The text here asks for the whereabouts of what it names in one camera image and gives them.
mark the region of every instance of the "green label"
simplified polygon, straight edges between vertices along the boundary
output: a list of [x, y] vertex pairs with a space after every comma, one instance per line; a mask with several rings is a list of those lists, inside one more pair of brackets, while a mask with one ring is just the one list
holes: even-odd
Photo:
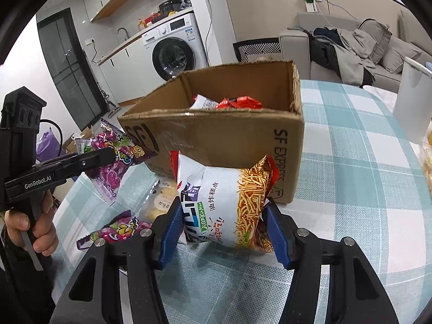
[[204, 233], [205, 231], [207, 231], [207, 218], [206, 218], [206, 213], [204, 212], [204, 206], [202, 202], [198, 202], [198, 217], [200, 220], [200, 228], [201, 228], [201, 232]]

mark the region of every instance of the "checkered tablecloth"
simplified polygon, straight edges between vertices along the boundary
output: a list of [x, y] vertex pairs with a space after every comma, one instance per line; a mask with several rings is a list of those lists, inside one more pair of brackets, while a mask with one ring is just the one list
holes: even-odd
[[[280, 205], [318, 237], [353, 237], [379, 275], [401, 324], [412, 323], [432, 297], [432, 204], [410, 143], [385, 105], [347, 85], [302, 81], [305, 138], [293, 203]], [[125, 209], [137, 211], [156, 179], [132, 167], [108, 207], [82, 175], [55, 224], [58, 299], [83, 253], [76, 239]], [[217, 244], [179, 245], [157, 272], [170, 323], [277, 323], [292, 271], [272, 254]], [[316, 323], [324, 323], [329, 268], [324, 266]]]

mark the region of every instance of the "bolt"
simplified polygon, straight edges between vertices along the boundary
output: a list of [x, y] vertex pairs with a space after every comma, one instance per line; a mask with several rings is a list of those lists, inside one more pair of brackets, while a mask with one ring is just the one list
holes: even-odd
[[306, 228], [298, 228], [298, 229], [297, 229], [297, 235], [298, 235], [298, 236], [306, 237], [306, 236], [309, 235], [309, 230], [306, 229]]
[[142, 230], [140, 231], [140, 235], [141, 235], [141, 236], [144, 236], [144, 237], [146, 237], [146, 236], [150, 236], [150, 235], [152, 235], [152, 229], [147, 229], [147, 228], [142, 229]]
[[345, 243], [345, 245], [347, 246], [354, 246], [356, 244], [356, 242], [354, 241], [353, 238], [347, 237], [343, 239], [343, 242]]
[[96, 247], [101, 247], [101, 246], [105, 245], [105, 239], [99, 238], [99, 239], [95, 240], [94, 244]]

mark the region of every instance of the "black sleeve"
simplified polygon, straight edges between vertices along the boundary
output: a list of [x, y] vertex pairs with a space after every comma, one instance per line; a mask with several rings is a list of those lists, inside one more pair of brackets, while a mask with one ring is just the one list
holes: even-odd
[[1, 236], [10, 265], [5, 267], [7, 280], [28, 316], [35, 323], [48, 324], [55, 304], [47, 270], [36, 271], [29, 254], [15, 246], [5, 230], [6, 227]]

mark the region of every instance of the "hand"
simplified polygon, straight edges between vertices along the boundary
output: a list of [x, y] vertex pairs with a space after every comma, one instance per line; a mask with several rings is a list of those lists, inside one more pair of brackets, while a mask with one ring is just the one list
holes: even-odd
[[[55, 213], [53, 197], [49, 190], [45, 193], [40, 207], [42, 208], [42, 215], [33, 227], [33, 234], [37, 238], [33, 244], [33, 248], [37, 253], [50, 256], [58, 246], [58, 237], [53, 224]], [[20, 231], [27, 231], [30, 228], [29, 217], [24, 213], [11, 209], [5, 213], [4, 223], [10, 241], [25, 250]]]

